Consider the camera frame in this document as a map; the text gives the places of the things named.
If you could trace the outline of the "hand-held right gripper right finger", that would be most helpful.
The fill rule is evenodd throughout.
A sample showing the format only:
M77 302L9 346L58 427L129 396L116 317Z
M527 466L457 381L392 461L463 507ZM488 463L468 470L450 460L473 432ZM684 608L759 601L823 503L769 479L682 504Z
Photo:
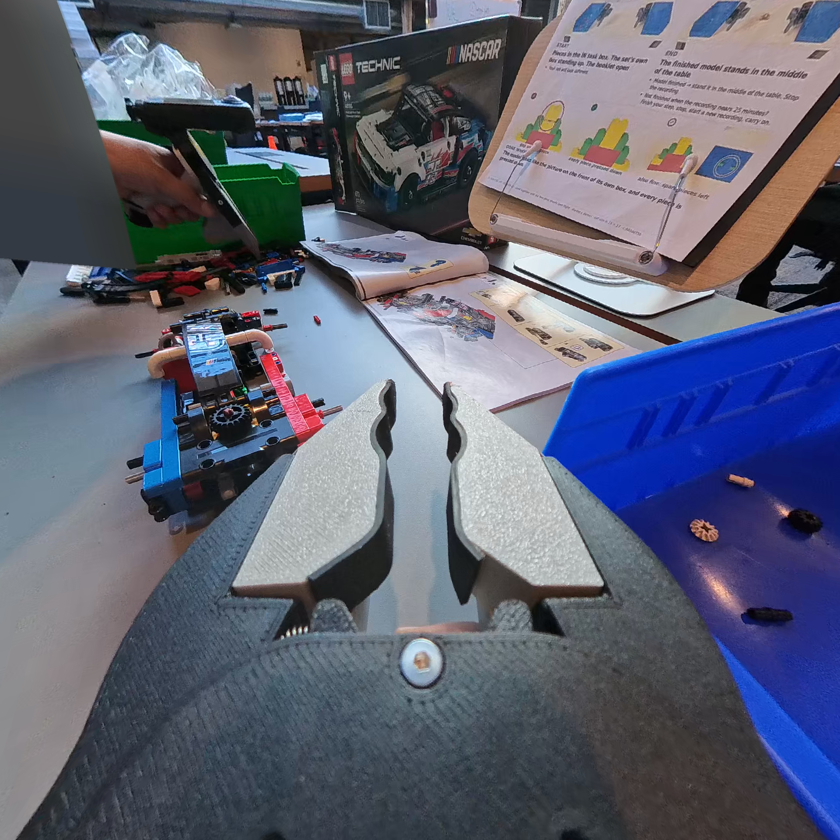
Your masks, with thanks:
M599 596L604 580L539 450L446 383L448 567L478 604Z

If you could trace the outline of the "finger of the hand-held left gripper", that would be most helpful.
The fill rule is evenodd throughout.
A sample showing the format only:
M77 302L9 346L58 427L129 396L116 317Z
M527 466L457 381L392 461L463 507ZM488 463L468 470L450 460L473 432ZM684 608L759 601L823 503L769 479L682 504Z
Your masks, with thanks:
M203 236L208 244L240 241L255 258L260 257L259 242L232 203L225 189L212 189L208 201L215 205L214 215L203 221Z

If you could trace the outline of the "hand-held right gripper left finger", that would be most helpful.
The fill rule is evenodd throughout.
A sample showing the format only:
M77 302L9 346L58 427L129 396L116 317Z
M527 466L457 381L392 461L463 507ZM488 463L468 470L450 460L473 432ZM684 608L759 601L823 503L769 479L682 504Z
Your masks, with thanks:
M395 416L394 381L379 381L280 460L286 471L233 579L235 606L289 600L311 613L335 599L367 612L392 567Z

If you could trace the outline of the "pile of bricks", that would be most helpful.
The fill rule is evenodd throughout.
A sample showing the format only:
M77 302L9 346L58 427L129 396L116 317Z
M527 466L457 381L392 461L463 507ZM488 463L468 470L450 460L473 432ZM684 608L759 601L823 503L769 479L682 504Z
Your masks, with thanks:
M154 308L183 306L206 291L243 295L257 287L286 290L300 284L307 253L302 248L269 249L253 257L245 248L167 255L138 269L72 266L59 293L100 306L146 301Z

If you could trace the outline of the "toy brick car chassis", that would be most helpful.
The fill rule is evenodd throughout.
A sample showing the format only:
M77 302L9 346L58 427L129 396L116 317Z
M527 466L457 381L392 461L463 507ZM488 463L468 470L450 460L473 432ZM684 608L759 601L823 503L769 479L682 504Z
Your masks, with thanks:
M279 457L292 454L341 406L295 393L257 311L186 314L148 359L161 381L161 436L128 461L128 483L157 522L217 513Z

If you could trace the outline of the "blue plastic bin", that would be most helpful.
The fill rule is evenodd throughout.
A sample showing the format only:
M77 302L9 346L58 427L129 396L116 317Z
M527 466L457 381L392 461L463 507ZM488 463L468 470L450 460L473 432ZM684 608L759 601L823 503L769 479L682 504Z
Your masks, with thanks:
M668 566L828 838L839 824L838 341L834 305L600 365L576 378L543 451ZM795 531L795 508L822 530ZM718 541L695 538L694 519ZM761 606L794 620L742 620Z

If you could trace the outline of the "green plastic bin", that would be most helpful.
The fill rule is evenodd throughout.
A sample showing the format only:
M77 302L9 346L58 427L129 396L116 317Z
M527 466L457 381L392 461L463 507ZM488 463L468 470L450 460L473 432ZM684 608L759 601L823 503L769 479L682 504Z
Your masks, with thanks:
M136 140L142 140L171 148L172 142L162 135L148 131L141 123L123 120L98 120L97 125L100 130L111 133L120 134L126 137L131 137ZM191 129L190 134L194 141L201 148L206 158L211 165L226 165L227 146L224 135L220 132L204 131L199 129Z
M252 161L214 167L218 180L261 245L293 245L305 235L298 173L288 164L272 167ZM125 220L133 256L140 265L162 256L196 253L237 245L235 238L208 240L203 222L166 228L142 227Z

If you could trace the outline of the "clear plastic bag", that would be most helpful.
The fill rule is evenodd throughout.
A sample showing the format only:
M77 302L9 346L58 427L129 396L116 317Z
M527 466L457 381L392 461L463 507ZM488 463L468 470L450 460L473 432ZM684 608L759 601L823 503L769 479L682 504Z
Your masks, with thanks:
M197 63L168 45L150 46L135 33L116 38L81 77L97 120L128 120L128 99L216 97Z

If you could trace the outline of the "toy building instruction booklet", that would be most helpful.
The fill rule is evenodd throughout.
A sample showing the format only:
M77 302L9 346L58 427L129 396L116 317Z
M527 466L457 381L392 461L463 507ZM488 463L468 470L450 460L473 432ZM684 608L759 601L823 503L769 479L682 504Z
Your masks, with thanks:
M304 241L343 273L358 299L438 392L453 382L497 411L557 392L580 371L636 354L512 280L484 252L420 234Z

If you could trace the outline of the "toy set cardboard box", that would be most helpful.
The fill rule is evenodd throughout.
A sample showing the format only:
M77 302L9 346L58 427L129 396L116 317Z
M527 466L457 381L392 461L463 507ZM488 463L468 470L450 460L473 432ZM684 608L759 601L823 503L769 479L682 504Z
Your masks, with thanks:
M539 17L498 16L314 56L333 202L392 230L488 249L469 192Z

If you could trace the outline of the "wooden document stand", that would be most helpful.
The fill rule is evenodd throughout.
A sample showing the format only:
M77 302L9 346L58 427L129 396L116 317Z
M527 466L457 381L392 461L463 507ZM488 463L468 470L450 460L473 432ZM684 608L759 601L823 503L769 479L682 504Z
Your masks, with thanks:
M471 190L472 224L510 242L685 292L714 289L748 273L776 246L834 165L838 157L838 93L824 114L801 133L799 142L782 153L761 188L703 240L705 247L698 260L687 264L667 258L658 244L647 248L632 245L480 182L566 9L541 33L521 65L489 156Z

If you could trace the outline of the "printed instruction sheet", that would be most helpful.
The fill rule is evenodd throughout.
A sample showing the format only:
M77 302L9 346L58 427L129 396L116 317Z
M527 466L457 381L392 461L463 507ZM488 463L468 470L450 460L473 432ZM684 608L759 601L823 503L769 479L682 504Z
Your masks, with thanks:
M838 2L571 2L483 186L689 264L838 93Z

